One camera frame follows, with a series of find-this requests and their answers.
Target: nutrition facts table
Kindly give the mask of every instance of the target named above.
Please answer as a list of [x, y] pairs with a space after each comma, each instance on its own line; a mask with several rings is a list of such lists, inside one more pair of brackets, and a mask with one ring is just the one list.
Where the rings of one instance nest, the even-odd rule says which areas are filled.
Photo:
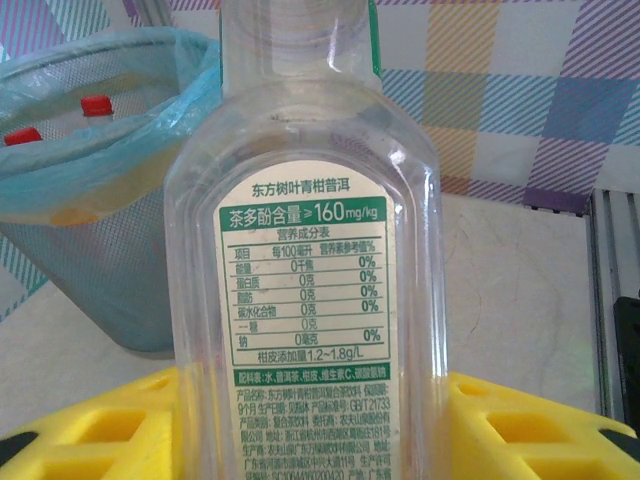
[[[388, 376], [386, 212], [384, 197], [220, 209], [234, 368], [272, 367], [274, 384]], [[352, 363], [367, 368], [287, 369]], [[257, 383], [259, 373], [236, 378]]]

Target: blue plastic bag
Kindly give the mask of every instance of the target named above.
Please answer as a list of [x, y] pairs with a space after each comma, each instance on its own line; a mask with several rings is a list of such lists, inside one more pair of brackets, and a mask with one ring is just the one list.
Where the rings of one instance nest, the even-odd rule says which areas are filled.
[[[116, 121], [87, 128], [80, 98], [89, 94], [109, 94]], [[218, 43], [170, 28], [100, 35], [1, 64], [0, 134], [36, 126], [45, 141], [0, 148], [0, 221], [61, 225], [52, 218], [67, 211], [82, 212], [82, 223], [132, 204], [160, 187], [219, 103]]]

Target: checkered tablecloth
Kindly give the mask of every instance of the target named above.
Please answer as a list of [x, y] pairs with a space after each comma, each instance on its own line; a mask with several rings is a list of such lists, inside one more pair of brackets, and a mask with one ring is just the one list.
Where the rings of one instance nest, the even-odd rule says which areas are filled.
[[[218, 36], [216, 0], [153, 1]], [[640, 192], [640, 0], [377, 3], [385, 93], [433, 138], [444, 191], [574, 213], [594, 186]], [[0, 61], [140, 24], [133, 0], [0, 0]]]
[[0, 235], [0, 322], [46, 281], [46, 277]]

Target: red bottle cap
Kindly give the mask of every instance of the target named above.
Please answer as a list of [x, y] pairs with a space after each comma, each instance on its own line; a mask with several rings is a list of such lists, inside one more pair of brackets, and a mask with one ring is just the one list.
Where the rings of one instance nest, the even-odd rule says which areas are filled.
[[113, 115], [113, 105], [107, 95], [91, 95], [80, 100], [85, 117]]
[[38, 142], [40, 140], [42, 140], [42, 137], [35, 127], [22, 128], [4, 136], [4, 143], [6, 143], [8, 147], [22, 143]]

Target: bottle label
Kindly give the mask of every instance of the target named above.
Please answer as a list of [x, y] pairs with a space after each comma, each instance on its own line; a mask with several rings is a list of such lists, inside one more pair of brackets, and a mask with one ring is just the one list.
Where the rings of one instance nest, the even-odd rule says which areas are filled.
[[392, 199], [292, 161], [214, 215], [237, 478], [399, 480]]

